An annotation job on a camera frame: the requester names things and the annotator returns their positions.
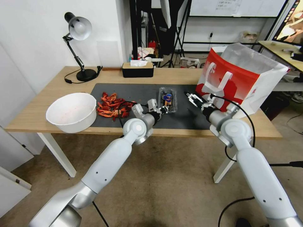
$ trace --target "beige carpet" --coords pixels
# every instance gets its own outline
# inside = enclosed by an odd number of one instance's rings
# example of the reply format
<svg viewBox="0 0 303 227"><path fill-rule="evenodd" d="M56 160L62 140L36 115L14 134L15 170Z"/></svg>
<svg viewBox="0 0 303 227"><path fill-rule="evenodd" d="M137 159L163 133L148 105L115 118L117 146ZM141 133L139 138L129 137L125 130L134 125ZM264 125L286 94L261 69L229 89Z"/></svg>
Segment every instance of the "beige carpet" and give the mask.
<svg viewBox="0 0 303 227"><path fill-rule="evenodd" d="M282 140L257 139L256 147L269 162L303 160L303 136L285 126L300 111L300 105L292 106L274 119L273 123L284 136ZM295 118L290 125L302 131L302 119L302 116ZM32 184L32 192L0 219L1 227L27 226L58 189L80 181L103 149L117 138L65 134L54 137L76 168L76 177L69 178L48 148L44 148L41 155L13 171ZM219 184L214 184L212 176L224 159L224 146L215 137L151 137L133 148L95 202L111 227L217 226L219 214L228 203L252 196L237 164ZM273 167L273 170L303 218L303 169ZM79 213L82 227L105 226L93 205ZM221 226L233 227L239 217L247 218L254 227L266 224L255 200L230 207Z"/></svg>

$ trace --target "tissue box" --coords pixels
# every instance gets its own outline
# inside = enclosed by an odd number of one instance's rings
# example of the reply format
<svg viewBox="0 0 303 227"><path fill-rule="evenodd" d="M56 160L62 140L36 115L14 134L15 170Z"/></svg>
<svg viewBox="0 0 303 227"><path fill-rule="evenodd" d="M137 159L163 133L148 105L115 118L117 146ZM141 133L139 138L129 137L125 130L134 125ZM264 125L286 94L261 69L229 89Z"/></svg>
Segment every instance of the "tissue box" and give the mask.
<svg viewBox="0 0 303 227"><path fill-rule="evenodd" d="M153 77L154 66L152 62L148 62L146 66L131 67L129 62L122 65L123 77Z"/></svg>

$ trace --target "table leg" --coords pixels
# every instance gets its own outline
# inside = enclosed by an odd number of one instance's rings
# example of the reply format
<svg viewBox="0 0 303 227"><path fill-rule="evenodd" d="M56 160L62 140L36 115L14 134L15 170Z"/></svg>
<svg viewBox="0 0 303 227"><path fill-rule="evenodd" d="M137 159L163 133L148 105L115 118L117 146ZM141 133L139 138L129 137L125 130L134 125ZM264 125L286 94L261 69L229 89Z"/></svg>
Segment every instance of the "table leg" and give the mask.
<svg viewBox="0 0 303 227"><path fill-rule="evenodd" d="M228 151L229 157L236 160L236 150L231 149ZM231 166L234 164L234 161L230 160L229 158L226 158L224 162L221 164L219 169L214 175L214 182L219 183L220 180L224 177L224 175L227 173L227 171L231 168Z"/></svg>
<svg viewBox="0 0 303 227"><path fill-rule="evenodd" d="M73 165L70 163L70 161L67 159L65 154L63 153L62 149L57 144L56 140L53 138L53 136L50 133L37 133L38 136L43 140L45 145L50 149L50 151L53 153L53 155L56 157L56 159L60 162L60 164L63 166L63 168L67 171L67 173L71 177L75 177L76 170L73 167Z"/></svg>

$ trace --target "monitor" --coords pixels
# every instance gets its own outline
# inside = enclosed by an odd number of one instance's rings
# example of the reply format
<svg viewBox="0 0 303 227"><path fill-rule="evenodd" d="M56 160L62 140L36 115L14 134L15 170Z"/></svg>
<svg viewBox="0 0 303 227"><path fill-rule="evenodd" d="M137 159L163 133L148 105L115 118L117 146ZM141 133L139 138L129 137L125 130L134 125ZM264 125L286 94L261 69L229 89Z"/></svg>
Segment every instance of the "monitor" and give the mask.
<svg viewBox="0 0 303 227"><path fill-rule="evenodd" d="M303 0L295 1L273 40L303 46Z"/></svg>

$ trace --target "black desk lamp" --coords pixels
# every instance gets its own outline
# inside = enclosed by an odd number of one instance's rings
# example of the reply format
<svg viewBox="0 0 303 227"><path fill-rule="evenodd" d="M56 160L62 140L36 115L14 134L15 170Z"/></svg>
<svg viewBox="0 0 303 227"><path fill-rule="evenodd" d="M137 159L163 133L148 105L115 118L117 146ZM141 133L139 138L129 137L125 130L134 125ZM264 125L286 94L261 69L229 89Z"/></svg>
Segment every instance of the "black desk lamp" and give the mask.
<svg viewBox="0 0 303 227"><path fill-rule="evenodd" d="M75 57L76 62L79 64L81 71L77 73L77 79L79 81L89 81L95 79L98 75L95 70L84 69L84 64L81 59L75 54L71 48L69 42L73 39L75 40L84 40L91 34L92 24L88 19L84 17L76 17L74 14L67 12L64 15L65 20L68 22L69 33L66 36L63 36L64 41Z"/></svg>

